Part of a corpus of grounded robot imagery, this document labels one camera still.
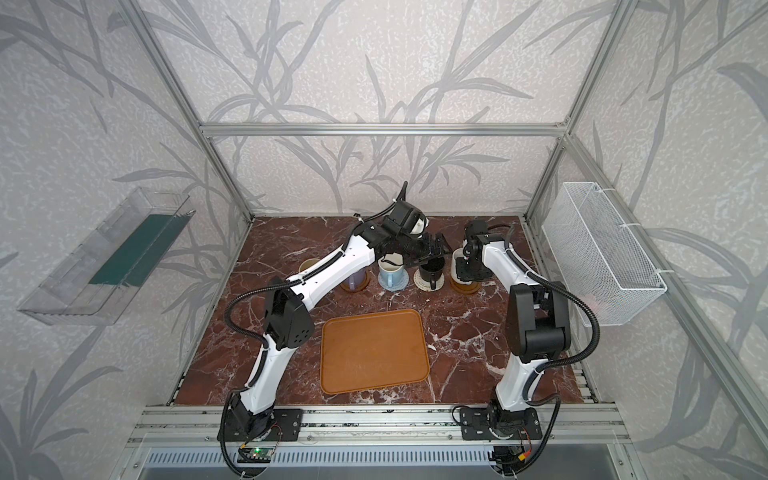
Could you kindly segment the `brown wooden saucer coaster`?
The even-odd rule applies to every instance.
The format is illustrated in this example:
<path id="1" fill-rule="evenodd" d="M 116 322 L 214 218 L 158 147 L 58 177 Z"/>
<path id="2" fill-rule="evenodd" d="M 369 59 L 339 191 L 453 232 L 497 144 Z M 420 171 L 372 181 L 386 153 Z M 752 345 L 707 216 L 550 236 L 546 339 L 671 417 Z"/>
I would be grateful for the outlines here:
<path id="1" fill-rule="evenodd" d="M 342 283 L 340 288 L 346 293 L 358 293 L 364 291 L 368 287 L 368 283 L 356 285 L 354 288 L 350 287 L 346 283 Z"/>

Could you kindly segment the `black ceramic mug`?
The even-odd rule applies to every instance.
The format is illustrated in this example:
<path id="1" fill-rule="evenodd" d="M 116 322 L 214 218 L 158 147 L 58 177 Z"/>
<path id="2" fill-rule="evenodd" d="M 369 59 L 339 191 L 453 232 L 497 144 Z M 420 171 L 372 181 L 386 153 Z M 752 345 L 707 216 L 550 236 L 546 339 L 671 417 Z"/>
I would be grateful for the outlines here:
<path id="1" fill-rule="evenodd" d="M 445 259 L 434 258 L 427 263 L 420 265 L 421 276 L 424 280 L 430 280 L 434 282 L 441 274 L 443 274 L 445 268 Z"/>

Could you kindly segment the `grey woven coaster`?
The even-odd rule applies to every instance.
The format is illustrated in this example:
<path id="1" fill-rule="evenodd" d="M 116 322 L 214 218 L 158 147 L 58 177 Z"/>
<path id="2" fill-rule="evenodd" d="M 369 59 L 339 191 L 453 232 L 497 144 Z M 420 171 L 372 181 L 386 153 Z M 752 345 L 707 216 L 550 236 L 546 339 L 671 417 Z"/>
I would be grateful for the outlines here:
<path id="1" fill-rule="evenodd" d="M 398 277 L 395 279 L 392 279 L 390 277 L 384 278 L 379 276 L 377 278 L 379 285 L 386 291 L 390 292 L 398 292 L 404 290 L 408 283 L 409 283 L 409 277 Z"/>

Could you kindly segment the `purple ceramic mug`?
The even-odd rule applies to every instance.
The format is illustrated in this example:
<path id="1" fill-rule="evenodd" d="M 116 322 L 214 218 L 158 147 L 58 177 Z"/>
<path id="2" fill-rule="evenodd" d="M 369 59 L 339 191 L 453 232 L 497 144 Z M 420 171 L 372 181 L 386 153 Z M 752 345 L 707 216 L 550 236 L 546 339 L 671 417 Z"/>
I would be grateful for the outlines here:
<path id="1" fill-rule="evenodd" d="M 368 283 L 370 282 L 369 274 L 366 269 L 361 269 L 354 274 L 347 277 L 342 283 L 348 284 L 350 287 L 354 288 L 356 285 Z"/>

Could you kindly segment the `light blue mug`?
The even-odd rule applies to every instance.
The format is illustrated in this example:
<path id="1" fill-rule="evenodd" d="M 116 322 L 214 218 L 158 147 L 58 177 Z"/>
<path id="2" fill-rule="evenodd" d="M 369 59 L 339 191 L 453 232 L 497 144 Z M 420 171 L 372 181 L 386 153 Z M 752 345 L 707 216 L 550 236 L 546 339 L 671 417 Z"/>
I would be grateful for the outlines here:
<path id="1" fill-rule="evenodd" d="M 400 253 L 391 253 L 383 256 L 378 260 L 378 266 L 378 277 L 390 277 L 392 279 L 405 276 L 409 277 L 408 272 L 404 266 L 404 257 Z"/>

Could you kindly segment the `white speckled mug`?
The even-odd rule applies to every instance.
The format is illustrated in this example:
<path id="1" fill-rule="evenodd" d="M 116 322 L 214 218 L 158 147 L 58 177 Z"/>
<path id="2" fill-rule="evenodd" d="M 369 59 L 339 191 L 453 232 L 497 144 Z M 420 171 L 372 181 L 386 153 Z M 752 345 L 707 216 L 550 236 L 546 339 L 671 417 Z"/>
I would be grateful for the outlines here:
<path id="1" fill-rule="evenodd" d="M 462 280 L 467 272 L 467 260 L 464 256 L 463 249 L 457 248 L 453 251 L 451 257 L 451 275 L 459 280 Z"/>

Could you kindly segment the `beige ceramic mug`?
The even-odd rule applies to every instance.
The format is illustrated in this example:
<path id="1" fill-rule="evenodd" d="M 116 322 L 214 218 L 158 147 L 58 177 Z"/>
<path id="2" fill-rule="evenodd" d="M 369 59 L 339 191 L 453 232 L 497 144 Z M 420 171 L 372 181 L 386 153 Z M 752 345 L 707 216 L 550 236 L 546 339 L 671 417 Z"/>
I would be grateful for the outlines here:
<path id="1" fill-rule="evenodd" d="M 304 260 L 300 266 L 299 266 L 299 272 L 305 273 L 309 270 L 311 270 L 315 265 L 317 265 L 320 262 L 319 258 L 309 258 Z"/>

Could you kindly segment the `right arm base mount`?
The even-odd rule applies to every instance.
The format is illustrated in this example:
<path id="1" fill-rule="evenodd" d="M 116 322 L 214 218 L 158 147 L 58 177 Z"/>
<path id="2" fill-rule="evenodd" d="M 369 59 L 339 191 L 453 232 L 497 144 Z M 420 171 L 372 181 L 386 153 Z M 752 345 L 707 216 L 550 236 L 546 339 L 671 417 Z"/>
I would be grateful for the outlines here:
<path id="1" fill-rule="evenodd" d="M 534 408 L 509 411 L 496 405 L 485 407 L 457 406 L 456 421 L 463 440 L 541 440 L 543 432 Z"/>

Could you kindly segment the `cream woven coaster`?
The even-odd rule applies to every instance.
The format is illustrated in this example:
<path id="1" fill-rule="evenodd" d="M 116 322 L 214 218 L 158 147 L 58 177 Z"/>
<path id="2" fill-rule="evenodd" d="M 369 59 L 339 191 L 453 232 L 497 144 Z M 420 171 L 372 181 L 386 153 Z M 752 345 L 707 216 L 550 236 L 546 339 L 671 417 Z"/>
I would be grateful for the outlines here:
<path id="1" fill-rule="evenodd" d="M 421 276 L 421 271 L 416 270 L 413 275 L 414 285 L 424 292 L 436 292 L 439 291 L 445 284 L 445 275 L 441 274 L 434 282 L 430 280 L 424 280 Z"/>

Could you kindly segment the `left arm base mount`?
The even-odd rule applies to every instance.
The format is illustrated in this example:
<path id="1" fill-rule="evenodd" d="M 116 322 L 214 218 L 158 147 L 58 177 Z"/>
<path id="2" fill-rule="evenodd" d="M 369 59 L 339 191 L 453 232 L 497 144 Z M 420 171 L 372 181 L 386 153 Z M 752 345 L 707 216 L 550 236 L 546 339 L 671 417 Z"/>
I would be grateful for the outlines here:
<path id="1" fill-rule="evenodd" d="M 301 429 L 302 409 L 270 408 L 252 414 L 244 408 L 228 409 L 218 441 L 247 443 L 251 441 L 295 442 Z"/>

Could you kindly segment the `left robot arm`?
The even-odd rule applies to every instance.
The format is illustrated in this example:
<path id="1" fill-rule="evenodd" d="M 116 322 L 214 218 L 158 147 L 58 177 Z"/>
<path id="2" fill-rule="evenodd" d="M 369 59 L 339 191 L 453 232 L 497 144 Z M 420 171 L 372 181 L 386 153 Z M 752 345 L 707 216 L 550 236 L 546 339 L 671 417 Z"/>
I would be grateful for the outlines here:
<path id="1" fill-rule="evenodd" d="M 220 442 L 228 436 L 248 442 L 269 432 L 279 383 L 293 353 L 314 332 L 310 312 L 331 290 L 390 254 L 401 255 L 402 266 L 408 269 L 450 253 L 445 235 L 430 233 L 428 226 L 421 210 L 405 200 L 394 200 L 381 212 L 359 216 L 343 243 L 317 264 L 285 279 L 277 277 L 227 304 L 226 326 L 257 340 L 261 348 L 245 385 L 227 395 L 217 436 Z M 260 294 L 265 296 L 262 333 L 241 327 L 232 318 L 239 304 Z"/>

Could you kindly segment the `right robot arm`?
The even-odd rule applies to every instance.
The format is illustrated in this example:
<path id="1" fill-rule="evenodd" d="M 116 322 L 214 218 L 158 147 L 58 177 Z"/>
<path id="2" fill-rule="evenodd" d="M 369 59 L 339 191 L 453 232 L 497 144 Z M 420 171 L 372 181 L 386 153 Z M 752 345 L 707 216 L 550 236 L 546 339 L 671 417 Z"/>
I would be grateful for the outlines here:
<path id="1" fill-rule="evenodd" d="M 466 224 L 456 275 L 462 282 L 495 277 L 507 288 L 505 336 L 511 356 L 495 390 L 501 410 L 514 412 L 541 405 L 543 402 L 535 401 L 532 394 L 544 372 L 581 362 L 597 349 L 600 325 L 587 303 L 562 283 L 535 272 L 511 241 L 493 233 L 487 222 L 473 220 Z M 586 315 L 591 339 L 581 351 L 563 358 L 561 354 L 571 345 L 571 304 Z"/>

